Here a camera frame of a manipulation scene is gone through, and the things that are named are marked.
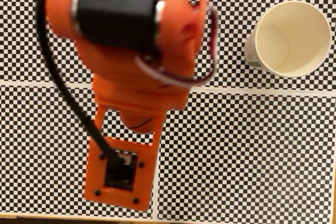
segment robotic arm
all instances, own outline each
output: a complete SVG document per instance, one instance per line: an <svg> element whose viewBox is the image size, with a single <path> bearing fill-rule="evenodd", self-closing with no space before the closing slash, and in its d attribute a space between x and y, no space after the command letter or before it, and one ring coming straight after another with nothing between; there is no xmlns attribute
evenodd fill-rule
<svg viewBox="0 0 336 224"><path fill-rule="evenodd" d="M37 0L37 31L47 67L70 107L92 136L85 198L136 210L149 207L162 125L168 110L182 110L190 88L216 71L217 17L212 19L212 70L194 79L194 59L202 42L207 1ZM46 17L60 37L75 41L82 62L94 73L98 105L87 117L63 83L47 40ZM132 131L153 133L144 146L100 133L106 110L119 111Z"/></svg>

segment black wire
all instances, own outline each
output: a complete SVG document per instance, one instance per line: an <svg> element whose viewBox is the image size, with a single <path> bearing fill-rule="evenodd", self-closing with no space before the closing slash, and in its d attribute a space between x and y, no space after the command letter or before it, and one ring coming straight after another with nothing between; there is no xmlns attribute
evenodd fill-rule
<svg viewBox="0 0 336 224"><path fill-rule="evenodd" d="M139 124L136 125L136 126L128 127L128 129L130 129L130 130L136 130L136 129L138 129L138 128L140 128L140 127L142 127L142 126L148 124L148 123L151 122L152 120L153 120L153 118L148 118L147 120L145 120L145 121L142 122L142 123L139 123Z"/></svg>
<svg viewBox="0 0 336 224"><path fill-rule="evenodd" d="M49 41L47 38L45 3L46 0L37 0L36 25L42 54L44 55L44 58L46 60L46 65L49 69L49 72L53 77L54 82L57 85L58 89L61 91L65 100L68 102L68 105L81 120L81 122L83 123L87 131L90 133L92 138L97 142L98 146L101 148L104 155L108 158L111 166L118 168L123 163L123 159L118 156L115 150L110 148L109 144L106 142L105 138L102 136L101 132L95 126L91 118L84 114L79 104L75 101L71 93L68 91L66 85L62 80L62 77L58 73L57 67L52 57L52 53L50 51Z"/></svg>

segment paper cup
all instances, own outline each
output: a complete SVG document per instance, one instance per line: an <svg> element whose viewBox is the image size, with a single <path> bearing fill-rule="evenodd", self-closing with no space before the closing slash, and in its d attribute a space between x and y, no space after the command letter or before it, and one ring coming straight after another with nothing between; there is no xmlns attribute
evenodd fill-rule
<svg viewBox="0 0 336 224"><path fill-rule="evenodd" d="M331 41L330 24L315 6L287 1L261 17L245 43L244 55L254 68L300 77L323 64Z"/></svg>

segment table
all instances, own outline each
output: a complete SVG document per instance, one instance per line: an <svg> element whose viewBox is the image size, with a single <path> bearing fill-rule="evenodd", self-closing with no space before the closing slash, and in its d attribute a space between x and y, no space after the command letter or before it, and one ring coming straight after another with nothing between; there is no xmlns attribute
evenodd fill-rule
<svg viewBox="0 0 336 224"><path fill-rule="evenodd" d="M167 115L151 208L82 198L88 136L50 80L34 0L0 0L0 215L156 222L329 223L336 59L284 79L251 68L243 46L259 17L286 0L210 0L220 15L219 71ZM336 27L336 0L303 0ZM94 115L91 72L73 43L50 34L62 77ZM198 75L210 68L204 42ZM104 135L150 144L109 112Z"/></svg>

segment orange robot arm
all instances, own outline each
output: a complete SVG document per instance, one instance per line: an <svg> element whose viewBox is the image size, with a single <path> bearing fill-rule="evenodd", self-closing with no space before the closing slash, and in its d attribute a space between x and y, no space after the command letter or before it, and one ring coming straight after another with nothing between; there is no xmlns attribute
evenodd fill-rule
<svg viewBox="0 0 336 224"><path fill-rule="evenodd" d="M79 117L91 135L93 136L95 132L95 136L100 140L98 141L96 138L90 140L85 198L136 210L146 210L149 207L155 162L165 115L168 110L184 109L190 88L208 81L215 72L214 42L216 33L213 32L211 39L213 70L206 78L193 79L194 59L202 42L207 1L200 0L197 6L192 6L187 0L157 0L155 8L153 8L155 30L153 30L152 42L155 50L146 53L134 48L142 46L141 43L136 44L138 41L129 40L128 35L134 36L133 31L125 32L120 28L118 20L105 19L107 21L104 23L101 20L90 20L86 17L87 22L80 24L78 16L76 16L79 1L46 0L43 8L45 7L51 29L58 36L75 41L79 58L95 75L92 89L95 92L98 109L94 125L90 124L90 120L83 118L78 107L73 105L74 101L71 101L65 88L59 85L60 90L65 94L67 100L71 101L69 104L73 105L73 110L77 115L80 115ZM99 2L100 0L88 1L91 1L91 5L95 5L95 1ZM37 17L43 13L40 5L39 2ZM134 5L126 5L126 9L133 7ZM94 15L99 16L97 8L94 11L96 11ZM213 31L216 31L217 20L213 8L211 15ZM134 29L143 25L135 24L133 18L128 18L128 21L134 24ZM42 25L44 23L40 20L38 33L43 53L49 55L50 52L46 49L45 43L46 35L43 34L46 32ZM100 29L105 33L93 33L90 34L91 37L86 36L88 33L82 33L83 27L81 25L91 31L96 30L95 25L100 25ZM145 26L143 28L147 32L151 31ZM97 35L105 42L108 41L106 36L124 43L122 39L118 38L116 31L123 34L125 40L129 40L132 47L103 45L103 43L92 41L92 39L97 39ZM139 33L141 31L136 31L139 40L143 39ZM50 66L50 59L51 57L47 61L48 67L55 77L56 73ZM105 113L109 108L120 112L121 120L130 130L142 134L153 133L153 144L145 146L110 137L102 138L101 135L97 135L96 131L101 129ZM119 161L123 160L122 164L117 167L115 164L111 166L112 159L110 156L106 158L106 153L111 154L115 159L117 156Z"/></svg>

